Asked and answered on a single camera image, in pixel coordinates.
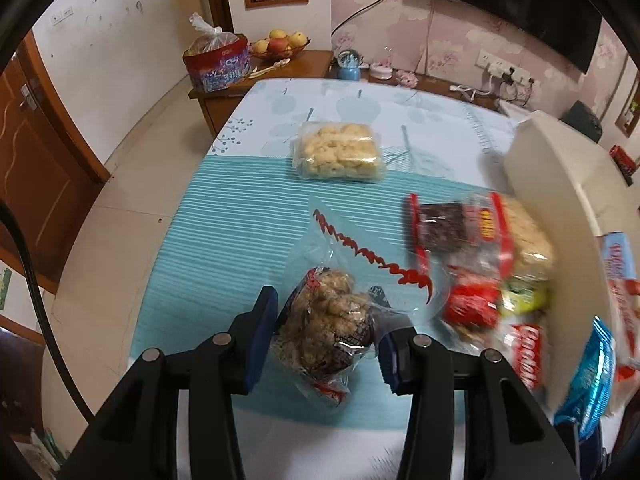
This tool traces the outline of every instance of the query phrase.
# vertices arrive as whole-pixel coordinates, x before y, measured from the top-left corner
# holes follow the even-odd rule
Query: door handle
[[[29,107],[31,110],[35,110],[38,107],[36,99],[33,98],[33,94],[31,94],[31,90],[29,87],[24,84],[20,87],[20,92],[24,97],[23,101],[20,103],[20,110],[25,110]]]

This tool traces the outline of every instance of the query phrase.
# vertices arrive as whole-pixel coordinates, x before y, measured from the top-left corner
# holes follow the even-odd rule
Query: fruit basket
[[[283,60],[283,59],[287,59],[288,58],[293,58],[295,57],[297,54],[299,54],[300,52],[302,52],[306,46],[311,43],[311,39],[307,38],[306,43],[302,46],[297,46],[294,48],[291,48],[289,46],[289,48],[286,48],[284,50],[281,50],[279,52],[270,52],[267,51],[263,54],[258,54],[256,52],[254,52],[253,50],[253,46],[254,44],[252,43],[251,47],[249,48],[249,54],[251,54],[253,57],[257,57],[258,59],[261,59],[265,62],[269,62],[269,63],[275,63],[277,61]]]

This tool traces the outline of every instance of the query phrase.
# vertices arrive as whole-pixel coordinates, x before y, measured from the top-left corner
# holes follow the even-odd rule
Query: red apple
[[[289,41],[287,41],[287,38],[271,38],[267,46],[267,51],[273,52],[275,54],[277,52],[282,52],[283,50],[286,50],[288,46],[289,46]]]

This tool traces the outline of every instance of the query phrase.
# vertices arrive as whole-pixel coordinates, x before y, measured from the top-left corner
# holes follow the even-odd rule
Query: apple
[[[289,40],[289,44],[293,48],[306,45],[306,42],[308,40],[306,35],[302,32],[294,32],[293,34],[290,34],[287,39]]]
[[[286,38],[287,37],[287,33],[284,30],[281,30],[279,28],[274,28],[269,33],[269,37],[272,38],[272,39]]]
[[[256,54],[264,54],[267,52],[269,46],[269,40],[258,40],[252,45],[252,50]]]
[[[278,52],[286,50],[287,47],[290,48],[287,38],[271,38],[269,40],[269,44],[267,45],[267,51],[276,54]]]

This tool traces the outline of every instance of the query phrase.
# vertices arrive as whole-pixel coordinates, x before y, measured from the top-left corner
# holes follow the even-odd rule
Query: baseboard
[[[131,148],[138,141],[140,136],[144,134],[151,126],[151,123],[155,121],[159,115],[166,110],[169,104],[171,104],[178,95],[184,95],[191,90],[191,81],[189,76],[185,76],[178,81],[166,94],[158,99],[156,104],[149,108],[148,112],[144,114],[140,120],[133,126],[129,133],[120,141],[118,147],[113,150],[110,157],[104,163],[104,167],[107,168],[109,173],[113,174],[116,168],[120,165],[124,156],[130,152]]]

